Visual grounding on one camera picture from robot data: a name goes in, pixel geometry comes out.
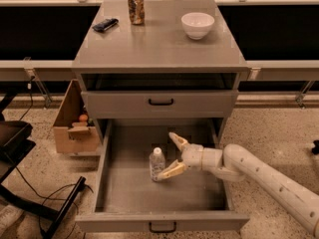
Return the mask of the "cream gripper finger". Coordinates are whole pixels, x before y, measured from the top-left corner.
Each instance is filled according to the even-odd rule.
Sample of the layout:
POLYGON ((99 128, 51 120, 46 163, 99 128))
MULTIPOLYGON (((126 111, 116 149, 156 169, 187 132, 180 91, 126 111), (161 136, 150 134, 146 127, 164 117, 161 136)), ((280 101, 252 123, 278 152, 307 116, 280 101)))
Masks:
POLYGON ((188 145, 188 141, 175 132, 170 132, 168 136, 180 151, 183 151, 184 148, 188 145))
POLYGON ((183 162, 175 160, 170 166, 158 174, 158 180, 166 180, 171 177, 180 175, 186 171, 186 165, 183 162))

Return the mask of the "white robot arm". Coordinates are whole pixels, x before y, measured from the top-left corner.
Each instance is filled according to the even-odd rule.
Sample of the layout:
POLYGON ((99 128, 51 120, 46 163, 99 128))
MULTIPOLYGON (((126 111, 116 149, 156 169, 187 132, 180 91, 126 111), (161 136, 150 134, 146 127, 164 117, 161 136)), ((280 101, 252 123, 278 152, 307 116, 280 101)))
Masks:
POLYGON ((228 144, 224 149, 189 143, 174 132, 168 134, 178 150, 181 161, 175 160, 158 175, 169 179, 196 169, 212 173, 215 177, 239 182, 246 176, 255 180, 315 239, 319 239, 319 196, 283 173, 269 166, 246 148, 228 144))

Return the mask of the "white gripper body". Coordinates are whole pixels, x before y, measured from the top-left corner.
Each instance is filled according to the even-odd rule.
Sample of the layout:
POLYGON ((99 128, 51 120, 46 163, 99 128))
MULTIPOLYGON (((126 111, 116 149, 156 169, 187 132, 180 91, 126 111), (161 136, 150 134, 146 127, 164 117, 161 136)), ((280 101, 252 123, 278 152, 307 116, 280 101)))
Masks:
POLYGON ((182 147, 181 159, 188 169, 201 170, 202 152, 202 145, 188 143, 182 147))

